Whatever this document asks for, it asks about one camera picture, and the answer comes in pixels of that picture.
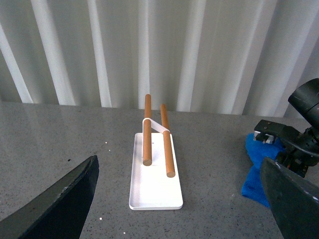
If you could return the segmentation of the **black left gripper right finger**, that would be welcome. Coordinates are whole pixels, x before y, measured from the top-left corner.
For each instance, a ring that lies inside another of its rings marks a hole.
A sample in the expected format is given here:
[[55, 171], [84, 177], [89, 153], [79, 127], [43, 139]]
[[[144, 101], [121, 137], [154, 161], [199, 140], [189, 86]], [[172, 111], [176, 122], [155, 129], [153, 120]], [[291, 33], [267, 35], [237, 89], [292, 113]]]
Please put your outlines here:
[[293, 144], [299, 131], [291, 126], [269, 120], [260, 120], [254, 128], [254, 139], [263, 143], [273, 144], [278, 138], [282, 144]]

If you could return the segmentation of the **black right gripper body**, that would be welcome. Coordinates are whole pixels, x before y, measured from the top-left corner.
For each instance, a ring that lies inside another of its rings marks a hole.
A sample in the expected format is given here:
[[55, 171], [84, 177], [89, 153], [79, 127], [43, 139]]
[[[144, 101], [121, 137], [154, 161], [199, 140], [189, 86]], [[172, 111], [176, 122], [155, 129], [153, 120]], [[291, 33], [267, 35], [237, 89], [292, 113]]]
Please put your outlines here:
[[285, 150], [278, 153], [276, 161], [304, 178], [308, 168], [319, 162], [319, 130], [311, 126], [300, 133], [291, 126], [285, 126], [279, 139]]

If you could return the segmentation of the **black camera left gripper left finger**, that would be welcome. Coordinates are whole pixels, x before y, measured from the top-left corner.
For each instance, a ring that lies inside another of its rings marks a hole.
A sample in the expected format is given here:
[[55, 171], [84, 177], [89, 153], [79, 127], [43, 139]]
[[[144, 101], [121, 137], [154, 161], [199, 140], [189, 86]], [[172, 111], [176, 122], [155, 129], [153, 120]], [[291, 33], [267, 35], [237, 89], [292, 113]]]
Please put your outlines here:
[[2, 239], [78, 239], [89, 213], [99, 162], [89, 157], [0, 222]]

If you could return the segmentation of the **finger of the black camera right gripper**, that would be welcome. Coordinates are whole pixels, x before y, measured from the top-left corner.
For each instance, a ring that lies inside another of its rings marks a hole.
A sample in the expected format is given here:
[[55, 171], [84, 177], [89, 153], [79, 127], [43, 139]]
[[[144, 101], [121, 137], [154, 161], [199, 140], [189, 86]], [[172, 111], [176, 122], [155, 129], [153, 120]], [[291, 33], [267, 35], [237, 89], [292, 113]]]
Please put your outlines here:
[[285, 239], [319, 237], [319, 188], [266, 157], [260, 178], [272, 214]]

